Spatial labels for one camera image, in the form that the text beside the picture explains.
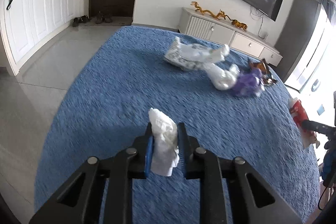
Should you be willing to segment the red white paper cup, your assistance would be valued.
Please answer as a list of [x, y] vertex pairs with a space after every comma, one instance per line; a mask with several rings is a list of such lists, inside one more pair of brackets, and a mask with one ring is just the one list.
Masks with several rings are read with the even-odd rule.
[[303, 148], [306, 149], [311, 144], [315, 144], [316, 148], [319, 147], [320, 142], [317, 139], [317, 135], [314, 131], [303, 129], [302, 123], [308, 120], [308, 115], [302, 105], [302, 102], [297, 97], [288, 99], [288, 109], [293, 118], [295, 124], [297, 125], [301, 139], [303, 143]]

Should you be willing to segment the white red tissue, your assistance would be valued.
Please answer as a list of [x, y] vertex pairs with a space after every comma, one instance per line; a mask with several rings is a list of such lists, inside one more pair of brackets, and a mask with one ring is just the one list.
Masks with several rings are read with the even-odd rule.
[[169, 177], [179, 163], [177, 124], [158, 109], [149, 110], [149, 121], [154, 137], [151, 171]]

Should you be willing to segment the blue carpet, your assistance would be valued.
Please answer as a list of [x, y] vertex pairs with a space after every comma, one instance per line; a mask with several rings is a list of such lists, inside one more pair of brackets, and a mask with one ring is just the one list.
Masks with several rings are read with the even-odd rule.
[[134, 223], [197, 223], [199, 183], [186, 180], [177, 150], [177, 124], [220, 157], [241, 156], [302, 220], [319, 199], [312, 147], [288, 109], [282, 82], [259, 95], [217, 89], [203, 70], [184, 71], [164, 56], [176, 40], [214, 44], [145, 27], [116, 31], [69, 88], [42, 149], [35, 178], [35, 208], [90, 156], [116, 155], [153, 125], [158, 147], [149, 178], [134, 182]]

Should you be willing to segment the red brown snack bag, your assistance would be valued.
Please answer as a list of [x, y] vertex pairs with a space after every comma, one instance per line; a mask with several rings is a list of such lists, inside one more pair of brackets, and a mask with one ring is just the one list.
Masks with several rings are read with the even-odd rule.
[[277, 83], [277, 80], [270, 72], [270, 68], [268, 66], [268, 63], [266, 62], [266, 59], [262, 59], [259, 62], [252, 62], [251, 60], [248, 60], [248, 64], [251, 69], [260, 69], [262, 73], [262, 81], [265, 86], [272, 86]]

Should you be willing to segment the purple plastic bag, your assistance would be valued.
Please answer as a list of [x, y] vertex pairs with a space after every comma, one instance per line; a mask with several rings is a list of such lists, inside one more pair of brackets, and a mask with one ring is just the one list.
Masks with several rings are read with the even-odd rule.
[[236, 84], [232, 88], [232, 93], [235, 96], [259, 97], [264, 90], [265, 87], [261, 70], [258, 68], [252, 68], [249, 73], [239, 75]]

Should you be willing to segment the crumpled white paper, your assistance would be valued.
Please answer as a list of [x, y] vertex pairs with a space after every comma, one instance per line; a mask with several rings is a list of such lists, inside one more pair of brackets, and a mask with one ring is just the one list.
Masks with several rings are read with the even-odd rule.
[[213, 63], [208, 63], [204, 65], [204, 70], [218, 90], [229, 90], [234, 87], [240, 74], [240, 69], [235, 64], [232, 64], [228, 70], [224, 70]]

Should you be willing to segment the crumpled white printed wrapper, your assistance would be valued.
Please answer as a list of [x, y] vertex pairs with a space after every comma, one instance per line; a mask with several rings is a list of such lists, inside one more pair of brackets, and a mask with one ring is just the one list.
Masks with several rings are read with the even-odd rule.
[[229, 53], [228, 45], [212, 49], [197, 43], [183, 44], [181, 38], [176, 36], [165, 53], [164, 59], [181, 69], [199, 70], [203, 69], [206, 64], [216, 64], [224, 61]]

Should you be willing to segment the grey tall cabinet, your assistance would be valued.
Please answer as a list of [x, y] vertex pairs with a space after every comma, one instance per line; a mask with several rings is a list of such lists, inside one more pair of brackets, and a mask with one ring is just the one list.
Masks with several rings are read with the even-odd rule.
[[321, 5], [315, 0], [294, 0], [275, 48], [282, 56], [274, 71], [285, 82], [293, 73], [313, 35]]

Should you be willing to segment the golden tiger figurine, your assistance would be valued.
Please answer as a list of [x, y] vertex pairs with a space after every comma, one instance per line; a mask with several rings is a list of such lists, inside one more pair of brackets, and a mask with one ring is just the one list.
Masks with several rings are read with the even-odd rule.
[[247, 31], [248, 26], [245, 23], [239, 22], [236, 19], [231, 20], [231, 24], [235, 26], [236, 28], [240, 28], [244, 31]]

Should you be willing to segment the brown shoes by door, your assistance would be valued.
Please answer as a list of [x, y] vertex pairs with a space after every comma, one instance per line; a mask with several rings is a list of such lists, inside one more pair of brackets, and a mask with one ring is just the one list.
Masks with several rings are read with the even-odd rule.
[[96, 15], [96, 24], [102, 24], [102, 23], [112, 23], [113, 19], [110, 14], [104, 14], [101, 11], [99, 11]]

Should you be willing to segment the white TV stand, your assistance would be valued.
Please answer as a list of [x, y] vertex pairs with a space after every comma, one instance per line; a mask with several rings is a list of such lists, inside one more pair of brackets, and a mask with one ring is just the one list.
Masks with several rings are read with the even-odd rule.
[[193, 9], [182, 9], [178, 29], [179, 32], [189, 36], [220, 45], [226, 44], [249, 56], [264, 59], [275, 67], [282, 60], [278, 50], [250, 32], [238, 29], [225, 20], [216, 20], [208, 15], [202, 15]]

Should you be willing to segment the dark shoes by cabinet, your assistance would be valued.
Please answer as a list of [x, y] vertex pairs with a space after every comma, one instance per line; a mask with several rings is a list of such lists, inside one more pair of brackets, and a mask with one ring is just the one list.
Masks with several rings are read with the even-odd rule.
[[83, 15], [81, 17], [76, 17], [72, 21], [72, 27], [78, 27], [79, 24], [86, 24], [90, 21], [87, 15]]

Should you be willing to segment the golden dragon figurine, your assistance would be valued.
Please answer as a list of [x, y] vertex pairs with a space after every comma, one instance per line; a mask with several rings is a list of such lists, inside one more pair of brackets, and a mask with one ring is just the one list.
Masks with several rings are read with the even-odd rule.
[[200, 12], [202, 15], [209, 14], [212, 18], [215, 18], [217, 20], [220, 20], [221, 18], [226, 19], [226, 14], [222, 10], [219, 10], [217, 14], [214, 14], [212, 11], [208, 9], [202, 9], [197, 1], [192, 1], [190, 5], [194, 6], [195, 11]]

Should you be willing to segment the white lower shoe cabinet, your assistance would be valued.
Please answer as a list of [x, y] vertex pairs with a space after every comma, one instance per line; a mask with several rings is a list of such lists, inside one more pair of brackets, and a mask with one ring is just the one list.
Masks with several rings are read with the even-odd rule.
[[9, 73], [16, 76], [77, 15], [76, 0], [1, 0], [1, 40]]

